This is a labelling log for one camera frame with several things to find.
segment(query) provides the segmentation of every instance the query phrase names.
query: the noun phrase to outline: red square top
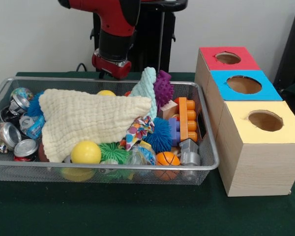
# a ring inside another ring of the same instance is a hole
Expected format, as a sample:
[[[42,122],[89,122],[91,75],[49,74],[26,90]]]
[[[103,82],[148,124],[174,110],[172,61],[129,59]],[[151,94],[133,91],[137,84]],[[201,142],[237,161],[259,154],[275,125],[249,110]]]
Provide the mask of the red square top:
[[[245,47],[200,48],[210,70],[260,70]]]

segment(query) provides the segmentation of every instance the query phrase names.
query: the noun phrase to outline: purple toy block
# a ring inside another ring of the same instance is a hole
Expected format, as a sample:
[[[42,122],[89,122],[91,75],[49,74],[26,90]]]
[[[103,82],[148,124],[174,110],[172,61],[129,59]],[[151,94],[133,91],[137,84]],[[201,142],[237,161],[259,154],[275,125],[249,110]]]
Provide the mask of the purple toy block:
[[[180,143],[180,122],[175,118],[170,118],[168,122],[171,128],[172,147],[177,147]]]

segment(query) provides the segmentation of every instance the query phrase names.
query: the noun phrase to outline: metal basket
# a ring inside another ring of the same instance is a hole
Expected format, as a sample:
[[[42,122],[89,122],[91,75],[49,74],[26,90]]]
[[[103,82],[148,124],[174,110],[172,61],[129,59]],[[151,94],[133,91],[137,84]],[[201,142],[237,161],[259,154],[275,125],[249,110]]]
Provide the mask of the metal basket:
[[[137,81],[102,81],[93,79],[60,79],[15,77],[0,85],[0,110],[9,104],[15,88],[26,87],[34,94],[46,89],[69,89],[96,94],[101,90],[123,95],[132,90]],[[196,104],[199,128],[198,153],[200,166],[132,166],[132,165],[86,165],[47,162],[15,162],[13,153],[0,153],[0,180],[39,182],[100,182],[143,184],[200,185],[210,170],[217,168],[219,158],[210,126],[206,103],[200,87],[195,83],[172,82],[174,99],[187,97]]]

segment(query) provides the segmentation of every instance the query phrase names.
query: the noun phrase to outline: shape sorter box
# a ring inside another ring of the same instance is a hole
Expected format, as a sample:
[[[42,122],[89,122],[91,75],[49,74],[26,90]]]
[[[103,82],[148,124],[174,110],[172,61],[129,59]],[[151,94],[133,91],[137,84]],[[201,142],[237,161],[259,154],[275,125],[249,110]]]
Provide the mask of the shape sorter box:
[[[206,90],[207,109],[216,137],[224,101],[282,101],[260,70],[211,71]]]
[[[216,144],[227,195],[287,195],[295,181],[295,116],[284,101],[226,101]]]
[[[199,49],[195,83],[204,93],[213,70],[260,70],[245,47],[201,47]]]

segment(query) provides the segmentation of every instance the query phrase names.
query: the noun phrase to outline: yellow ball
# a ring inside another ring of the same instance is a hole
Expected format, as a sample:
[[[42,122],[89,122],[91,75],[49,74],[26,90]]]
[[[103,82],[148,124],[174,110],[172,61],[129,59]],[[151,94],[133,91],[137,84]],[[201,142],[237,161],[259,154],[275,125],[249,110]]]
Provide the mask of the yellow ball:
[[[99,164],[101,159],[99,146],[92,141],[81,141],[71,152],[71,161],[81,164]]]
[[[94,176],[93,169],[88,168],[62,168],[61,175],[65,179],[74,182],[84,182]]]
[[[111,92],[110,90],[102,90],[102,91],[98,92],[97,95],[102,95],[102,96],[115,96],[115,94],[113,92]]]

